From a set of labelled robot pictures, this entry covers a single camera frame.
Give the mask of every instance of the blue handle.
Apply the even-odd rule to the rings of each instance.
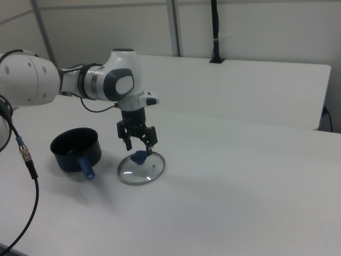
[[[92,166],[86,156],[78,157],[77,161],[80,165],[80,168],[82,168],[86,179],[92,180],[93,178],[95,178],[95,172],[92,169]]]

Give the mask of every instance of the white wall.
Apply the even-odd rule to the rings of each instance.
[[[178,9],[183,55],[210,58],[210,5],[180,0]],[[220,34],[233,33],[220,40],[224,58],[331,65],[326,104],[341,132],[341,2],[219,4],[218,13]]]
[[[0,52],[27,49],[48,59],[38,23],[28,0],[0,1]]]
[[[0,52],[25,48],[48,58],[29,2],[0,0]],[[117,47],[130,47],[139,54],[172,56],[174,34],[169,23],[170,2],[37,0],[60,67],[104,63],[109,51]],[[210,1],[176,2],[183,55],[210,58],[213,48]],[[341,1],[222,2],[218,5],[220,33],[233,33],[220,40],[223,57],[331,65],[326,104],[333,117],[334,130],[341,133]],[[329,130],[327,117],[322,121],[322,129]]]
[[[60,67],[105,63],[110,50],[120,47],[173,55],[165,0],[50,0],[38,5]]]

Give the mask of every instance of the white table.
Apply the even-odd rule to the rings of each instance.
[[[330,66],[140,56],[160,109],[299,129],[319,127]]]
[[[92,103],[100,109],[103,102]],[[28,255],[340,255],[339,134],[146,109],[166,159],[156,181],[117,178],[129,153],[118,110],[92,114],[78,99],[21,108],[14,124],[34,157],[40,201],[15,247]],[[51,141],[92,127],[103,151],[96,178],[62,172]],[[133,149],[142,149],[136,139]],[[12,141],[0,154],[0,242],[26,224],[34,183]]]

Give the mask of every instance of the black pot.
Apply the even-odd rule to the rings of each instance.
[[[63,171],[83,171],[88,180],[95,178],[92,166],[102,155],[95,130],[76,128],[66,131],[52,141],[50,149]]]

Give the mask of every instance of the white robotic arm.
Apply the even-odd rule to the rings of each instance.
[[[13,107],[49,103],[57,94],[69,92],[91,100],[117,102],[123,120],[117,124],[118,136],[132,148],[130,137],[140,138],[147,154],[157,143],[154,127],[146,127],[144,107],[159,103],[157,95],[142,90],[137,53],[115,49],[104,65],[90,64],[75,69],[57,69],[48,60],[31,52],[12,54],[0,62],[0,94]],[[0,148],[8,138],[6,121],[0,117]]]

